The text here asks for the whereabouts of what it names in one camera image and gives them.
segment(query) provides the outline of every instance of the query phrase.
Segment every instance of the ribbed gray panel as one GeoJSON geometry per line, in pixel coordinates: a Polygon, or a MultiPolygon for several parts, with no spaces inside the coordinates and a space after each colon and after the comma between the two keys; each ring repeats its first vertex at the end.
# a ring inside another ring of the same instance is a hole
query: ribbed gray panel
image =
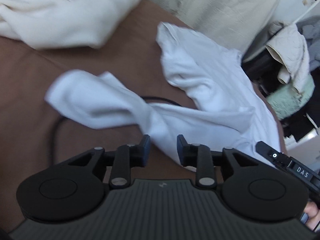
{"type": "Polygon", "coordinates": [[[308,240],[315,235],[298,220],[259,224],[228,211],[212,191],[189,180],[142,180],[113,190],[95,212],[51,225],[26,220],[15,240],[308,240]]]}

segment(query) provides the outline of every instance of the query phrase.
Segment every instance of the beige cloth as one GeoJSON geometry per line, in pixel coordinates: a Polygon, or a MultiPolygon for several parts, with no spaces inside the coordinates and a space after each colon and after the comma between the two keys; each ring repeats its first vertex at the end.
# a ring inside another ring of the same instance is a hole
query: beige cloth
{"type": "Polygon", "coordinates": [[[245,52],[279,0],[151,0],[219,45],[245,52]]]}
{"type": "Polygon", "coordinates": [[[0,35],[34,49],[100,48],[141,0],[0,0],[0,35]]]}
{"type": "Polygon", "coordinates": [[[309,52],[306,39],[298,32],[295,24],[289,25],[278,32],[266,44],[272,57],[283,64],[278,73],[282,84],[292,85],[297,93],[304,91],[309,75],[309,52]]]}

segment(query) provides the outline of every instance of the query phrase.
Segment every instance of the silver screw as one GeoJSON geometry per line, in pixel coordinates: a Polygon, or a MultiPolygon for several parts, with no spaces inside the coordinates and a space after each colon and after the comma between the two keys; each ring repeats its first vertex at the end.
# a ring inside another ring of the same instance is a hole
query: silver screw
{"type": "Polygon", "coordinates": [[[216,181],[212,178],[204,177],[199,179],[199,183],[203,186],[211,186],[215,183],[216,181]]]}
{"type": "Polygon", "coordinates": [[[127,180],[125,178],[114,178],[111,180],[111,183],[115,186],[123,186],[127,184],[127,180]]]}

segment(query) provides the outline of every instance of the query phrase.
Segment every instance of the bed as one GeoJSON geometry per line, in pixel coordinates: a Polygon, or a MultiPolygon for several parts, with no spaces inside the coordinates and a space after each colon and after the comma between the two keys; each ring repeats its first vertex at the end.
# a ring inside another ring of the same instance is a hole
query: bed
{"type": "MultiPolygon", "coordinates": [[[[63,72],[75,68],[95,75],[110,71],[140,96],[163,97],[195,108],[162,74],[161,51],[155,41],[160,21],[186,26],[158,5],[142,0],[99,50],[36,51],[22,42],[0,38],[0,228],[9,232],[23,221],[16,189],[25,178],[49,166],[52,143],[54,162],[59,163],[96,146],[115,150],[122,144],[138,143],[142,137],[137,126],[93,130],[66,120],[56,127],[61,116],[44,101],[44,95],[63,72]]],[[[148,166],[132,169],[133,178],[194,176],[154,146],[148,166]]]]}

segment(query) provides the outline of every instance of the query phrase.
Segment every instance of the brown fabric surface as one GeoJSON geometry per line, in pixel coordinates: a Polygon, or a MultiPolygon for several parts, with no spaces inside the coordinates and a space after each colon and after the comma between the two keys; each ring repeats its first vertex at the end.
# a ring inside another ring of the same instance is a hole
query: brown fabric surface
{"type": "MultiPolygon", "coordinates": [[[[35,51],[22,42],[0,38],[0,228],[14,229],[23,220],[15,193],[24,179],[48,167],[51,131],[60,118],[44,101],[50,84],[69,69],[98,75],[113,73],[140,96],[159,96],[195,108],[182,90],[170,86],[160,65],[157,25],[166,21],[185,26],[157,5],[143,0],[100,50],[76,48],[35,51]]],[[[58,129],[56,162],[95,146],[115,150],[137,143],[137,126],[92,130],[67,120],[58,129]]],[[[194,178],[152,147],[148,166],[132,169],[134,178],[194,178]]]]}

